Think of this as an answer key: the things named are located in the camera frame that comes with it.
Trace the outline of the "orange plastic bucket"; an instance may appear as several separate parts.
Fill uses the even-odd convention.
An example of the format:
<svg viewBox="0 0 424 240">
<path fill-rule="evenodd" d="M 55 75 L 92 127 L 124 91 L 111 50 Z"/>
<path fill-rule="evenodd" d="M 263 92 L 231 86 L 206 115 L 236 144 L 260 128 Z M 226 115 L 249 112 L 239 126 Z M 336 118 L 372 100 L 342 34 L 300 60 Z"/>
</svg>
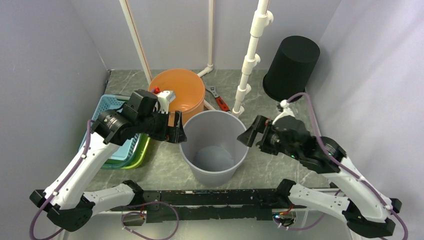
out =
<svg viewBox="0 0 424 240">
<path fill-rule="evenodd" d="M 175 111 L 182 112 L 182 124 L 204 110 L 206 89 L 202 79 L 193 71 L 174 68 L 153 78 L 148 90 L 158 87 L 161 91 L 174 91 L 176 98 L 170 103 L 169 119 L 174 121 Z"/>
</svg>

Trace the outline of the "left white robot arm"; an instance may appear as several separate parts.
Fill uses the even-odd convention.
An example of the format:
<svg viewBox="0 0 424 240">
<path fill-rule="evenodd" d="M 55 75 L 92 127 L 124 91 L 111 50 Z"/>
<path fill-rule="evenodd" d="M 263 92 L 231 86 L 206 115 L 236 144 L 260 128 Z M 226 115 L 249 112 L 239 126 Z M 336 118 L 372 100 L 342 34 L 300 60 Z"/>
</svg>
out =
<svg viewBox="0 0 424 240">
<path fill-rule="evenodd" d="M 46 212 L 54 225 L 69 232 L 106 210 L 121 206 L 139 209 L 144 203 L 144 190 L 132 180 L 100 191 L 86 189 L 113 153 L 136 135 L 173 144 L 186 141 L 180 111 L 174 113 L 173 124 L 169 124 L 169 106 L 175 99 L 172 90 L 138 89 L 120 107 L 89 120 L 82 148 L 60 176 L 47 188 L 33 191 L 30 200 L 39 211 Z"/>
</svg>

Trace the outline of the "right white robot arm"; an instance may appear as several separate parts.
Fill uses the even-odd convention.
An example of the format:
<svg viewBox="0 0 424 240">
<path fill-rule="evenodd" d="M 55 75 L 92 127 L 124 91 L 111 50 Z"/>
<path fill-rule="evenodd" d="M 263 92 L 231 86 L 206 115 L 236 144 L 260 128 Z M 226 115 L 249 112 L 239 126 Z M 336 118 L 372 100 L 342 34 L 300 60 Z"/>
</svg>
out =
<svg viewBox="0 0 424 240">
<path fill-rule="evenodd" d="M 341 220 L 351 231 L 369 239 L 393 235 L 396 224 L 390 215 L 400 212 L 401 201 L 372 191 L 370 183 L 360 178 L 346 151 L 333 139 L 322 137 L 324 148 L 321 148 L 317 138 L 307 131 L 301 120 L 284 116 L 273 121 L 258 115 L 237 140 L 252 147 L 258 133 L 262 134 L 262 139 L 256 146 L 261 152 L 292 157 L 303 167 L 327 178 L 345 194 L 328 195 L 293 180 L 283 179 L 274 192 L 280 207 L 300 205 L 319 210 Z"/>
</svg>

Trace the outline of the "black plastic bucket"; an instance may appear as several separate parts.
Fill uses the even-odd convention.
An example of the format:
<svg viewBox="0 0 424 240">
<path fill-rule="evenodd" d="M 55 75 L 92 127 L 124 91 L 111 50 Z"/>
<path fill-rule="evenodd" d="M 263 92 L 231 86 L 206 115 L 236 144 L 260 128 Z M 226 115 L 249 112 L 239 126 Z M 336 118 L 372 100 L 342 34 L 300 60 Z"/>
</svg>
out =
<svg viewBox="0 0 424 240">
<path fill-rule="evenodd" d="M 304 92 L 320 54 L 319 46 L 307 37 L 284 38 L 263 77 L 264 92 L 278 102 Z"/>
</svg>

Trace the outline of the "grey plastic bucket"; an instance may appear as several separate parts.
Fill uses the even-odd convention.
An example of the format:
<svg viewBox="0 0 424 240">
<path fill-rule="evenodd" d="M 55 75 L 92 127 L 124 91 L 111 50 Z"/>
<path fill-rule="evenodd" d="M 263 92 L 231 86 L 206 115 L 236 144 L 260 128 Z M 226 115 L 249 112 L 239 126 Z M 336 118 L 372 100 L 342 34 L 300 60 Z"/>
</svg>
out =
<svg viewBox="0 0 424 240">
<path fill-rule="evenodd" d="M 227 183 L 243 164 L 249 148 L 237 138 L 246 126 L 234 115 L 206 110 L 183 126 L 187 141 L 179 145 L 195 179 L 208 187 Z"/>
</svg>

